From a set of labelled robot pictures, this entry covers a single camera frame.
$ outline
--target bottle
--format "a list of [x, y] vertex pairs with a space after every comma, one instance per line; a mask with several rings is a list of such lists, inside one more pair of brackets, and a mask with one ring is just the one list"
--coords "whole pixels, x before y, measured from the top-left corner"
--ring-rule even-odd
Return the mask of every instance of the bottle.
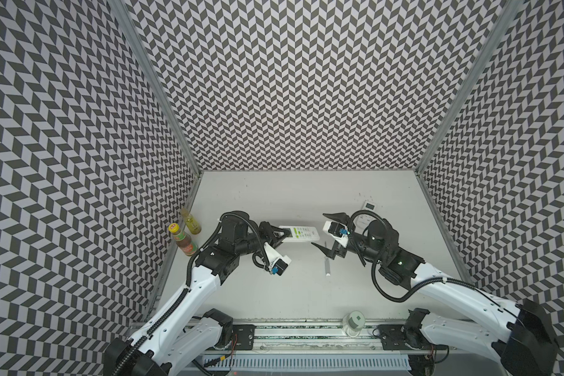
[[177, 223], [170, 224], [167, 229], [173, 235], [177, 246], [180, 247], [181, 251], [187, 256], [192, 256], [196, 252], [196, 244], [194, 244], [190, 235], [181, 230]]
[[196, 235], [203, 229], [187, 208], [181, 208], [181, 217], [184, 218], [184, 223], [186, 223], [186, 227], [188, 227], [191, 234]]

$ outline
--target patterned wall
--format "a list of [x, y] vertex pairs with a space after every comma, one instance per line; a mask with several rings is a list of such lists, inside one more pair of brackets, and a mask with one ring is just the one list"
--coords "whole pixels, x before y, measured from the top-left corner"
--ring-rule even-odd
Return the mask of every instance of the patterned wall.
[[0, 375], [101, 371], [190, 182], [103, 0], [0, 0]]
[[415, 167], [505, 0], [126, 0], [203, 169]]
[[424, 177], [474, 280], [564, 341], [563, 0], [526, 3]]

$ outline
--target geometric patterned wallpaper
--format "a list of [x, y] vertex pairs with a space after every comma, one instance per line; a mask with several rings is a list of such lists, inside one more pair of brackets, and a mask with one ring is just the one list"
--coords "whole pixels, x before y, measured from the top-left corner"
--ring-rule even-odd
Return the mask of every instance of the geometric patterned wallpaper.
[[0, 0], [0, 375], [101, 372], [191, 183], [104, 0]]
[[564, 1], [512, 22], [423, 173], [477, 284], [551, 313], [564, 374]]
[[125, 0], [202, 169], [415, 167], [506, 0]]

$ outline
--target white digital device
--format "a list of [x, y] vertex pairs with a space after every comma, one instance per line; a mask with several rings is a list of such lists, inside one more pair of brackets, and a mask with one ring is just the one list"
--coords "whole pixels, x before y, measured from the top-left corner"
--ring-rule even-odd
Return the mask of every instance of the white digital device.
[[319, 240], [319, 234], [315, 227], [307, 226], [278, 226], [281, 229], [289, 229], [290, 236], [284, 238], [282, 243], [301, 243]]
[[[370, 212], [379, 214], [378, 211], [376, 211], [377, 208], [378, 205], [371, 201], [364, 202], [363, 206], [361, 207], [362, 210], [369, 210]], [[355, 221], [353, 222], [355, 223], [355, 232], [363, 233], [363, 231], [368, 227], [370, 222], [372, 222], [373, 220], [374, 218], [369, 215], [364, 215], [364, 214], [358, 215]]]

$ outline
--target yellow liquid bottle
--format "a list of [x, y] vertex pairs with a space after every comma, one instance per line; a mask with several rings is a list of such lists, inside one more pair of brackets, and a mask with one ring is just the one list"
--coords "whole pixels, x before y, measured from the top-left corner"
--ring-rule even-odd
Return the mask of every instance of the yellow liquid bottle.
[[196, 218], [194, 218], [192, 214], [190, 214], [187, 208], [181, 208], [181, 216], [182, 218], [184, 218], [184, 223], [186, 223], [186, 227], [191, 234], [196, 235], [197, 233], [201, 232], [201, 225], [198, 223]]

